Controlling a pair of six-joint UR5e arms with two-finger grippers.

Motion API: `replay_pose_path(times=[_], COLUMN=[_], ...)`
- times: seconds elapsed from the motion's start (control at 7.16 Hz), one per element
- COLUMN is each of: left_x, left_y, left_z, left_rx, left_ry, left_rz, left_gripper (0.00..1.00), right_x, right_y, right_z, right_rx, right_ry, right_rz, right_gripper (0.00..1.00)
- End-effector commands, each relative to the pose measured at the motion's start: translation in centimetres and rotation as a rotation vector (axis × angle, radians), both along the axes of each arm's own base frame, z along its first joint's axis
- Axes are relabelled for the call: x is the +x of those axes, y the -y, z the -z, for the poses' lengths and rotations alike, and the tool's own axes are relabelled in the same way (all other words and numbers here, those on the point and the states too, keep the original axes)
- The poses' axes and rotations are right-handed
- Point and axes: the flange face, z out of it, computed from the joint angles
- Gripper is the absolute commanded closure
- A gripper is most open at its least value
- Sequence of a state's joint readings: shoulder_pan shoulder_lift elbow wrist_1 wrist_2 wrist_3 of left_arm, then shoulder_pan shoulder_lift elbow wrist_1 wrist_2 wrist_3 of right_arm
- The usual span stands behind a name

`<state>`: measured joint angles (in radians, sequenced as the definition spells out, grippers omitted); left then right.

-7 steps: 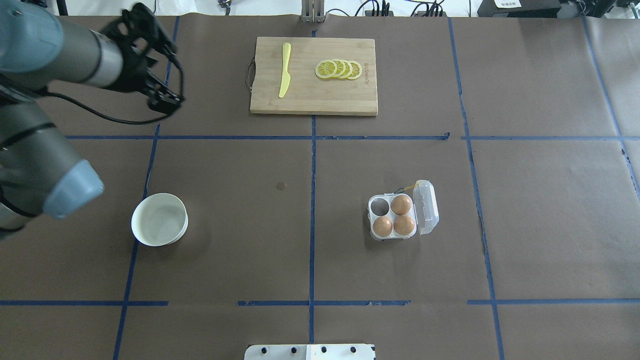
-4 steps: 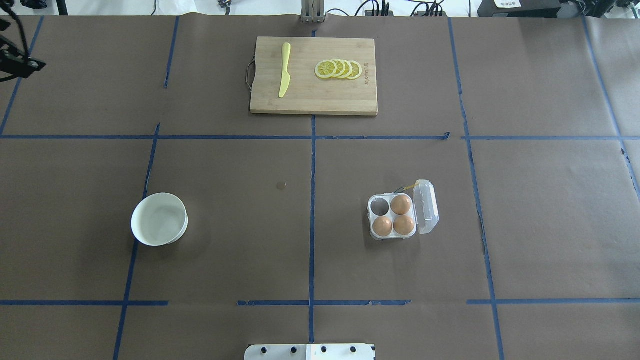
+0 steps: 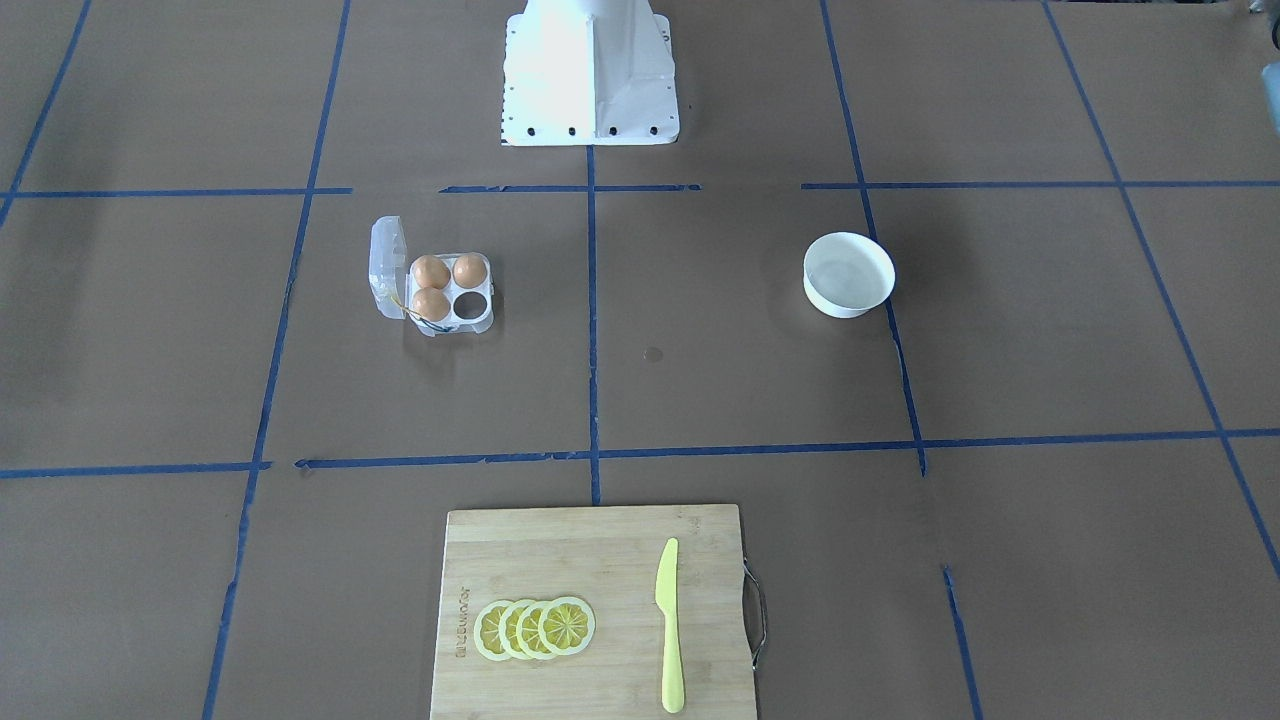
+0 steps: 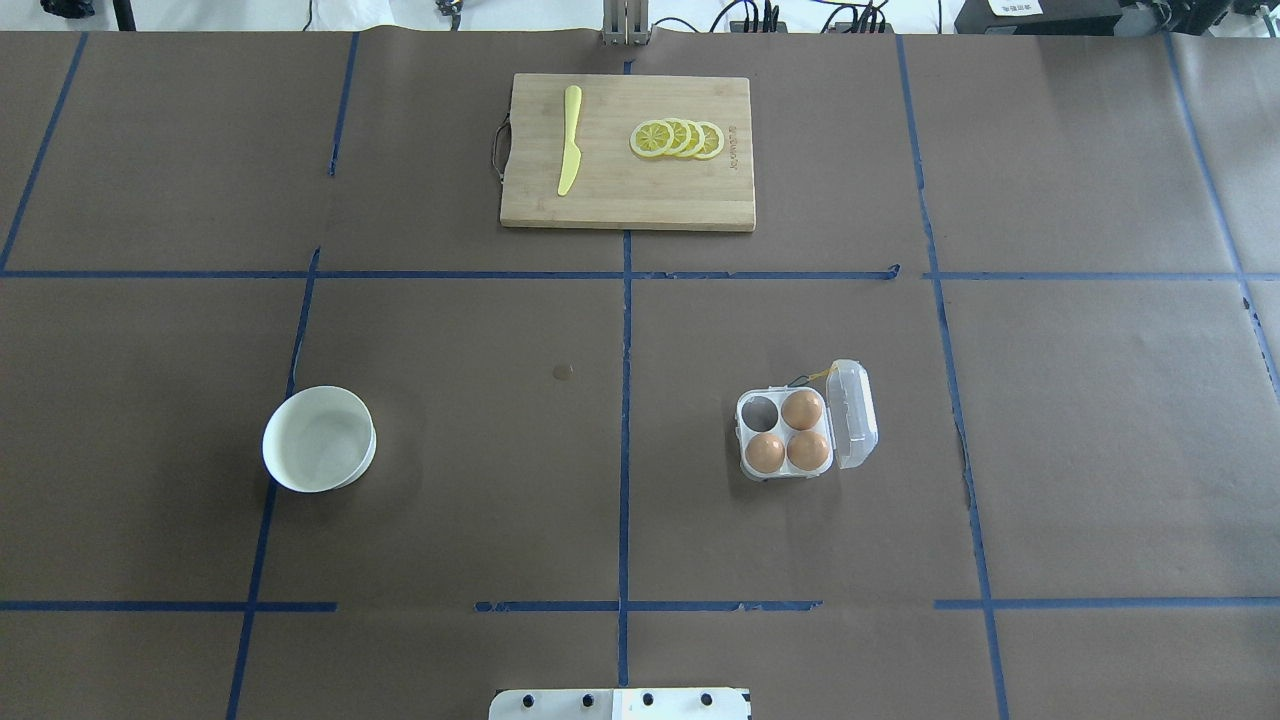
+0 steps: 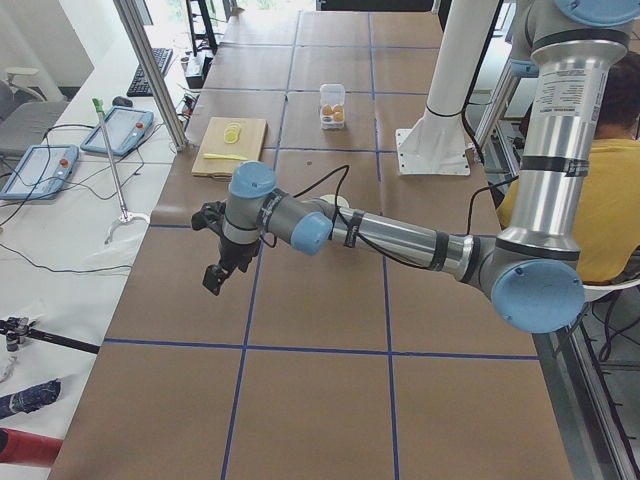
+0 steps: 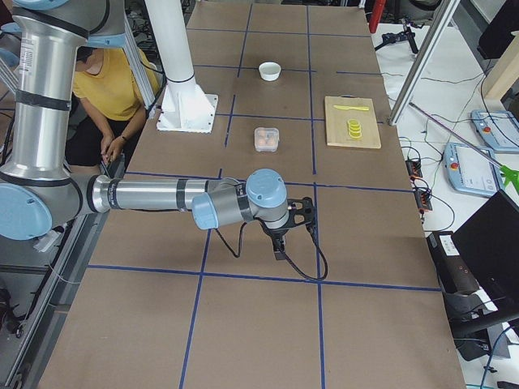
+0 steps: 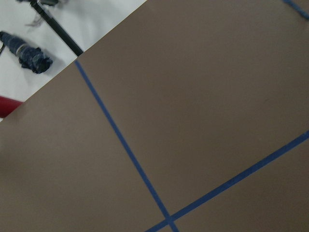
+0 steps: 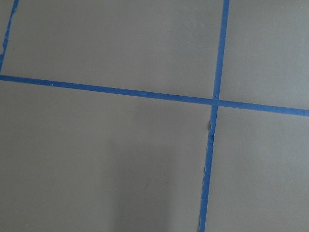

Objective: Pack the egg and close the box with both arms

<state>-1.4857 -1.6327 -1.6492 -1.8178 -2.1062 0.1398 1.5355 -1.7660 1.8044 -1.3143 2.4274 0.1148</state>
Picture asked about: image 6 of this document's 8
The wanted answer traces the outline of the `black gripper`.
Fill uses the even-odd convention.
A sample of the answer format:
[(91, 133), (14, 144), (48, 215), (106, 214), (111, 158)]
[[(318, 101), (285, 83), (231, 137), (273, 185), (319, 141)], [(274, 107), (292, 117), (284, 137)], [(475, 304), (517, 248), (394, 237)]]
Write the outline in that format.
[(291, 229), (290, 226), (286, 224), (281, 227), (269, 227), (267, 226), (267, 222), (262, 220), (261, 227), (264, 233), (269, 236), (272, 240), (272, 249), (274, 251), (274, 256), (276, 260), (284, 260), (285, 259), (285, 238), (284, 236)]

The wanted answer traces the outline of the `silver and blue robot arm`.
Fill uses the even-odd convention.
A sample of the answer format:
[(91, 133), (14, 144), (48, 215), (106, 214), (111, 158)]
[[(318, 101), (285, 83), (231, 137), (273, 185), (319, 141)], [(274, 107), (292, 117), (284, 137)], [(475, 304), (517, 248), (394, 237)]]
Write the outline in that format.
[(72, 80), (81, 46), (120, 45), (120, 1), (17, 1), (22, 32), (12, 153), (1, 167), (1, 234), (28, 240), (55, 226), (111, 209), (191, 212), (201, 229), (258, 221), (277, 257), (295, 226), (295, 202), (281, 176), (255, 171), (245, 183), (221, 180), (131, 181), (68, 173), (64, 167)]

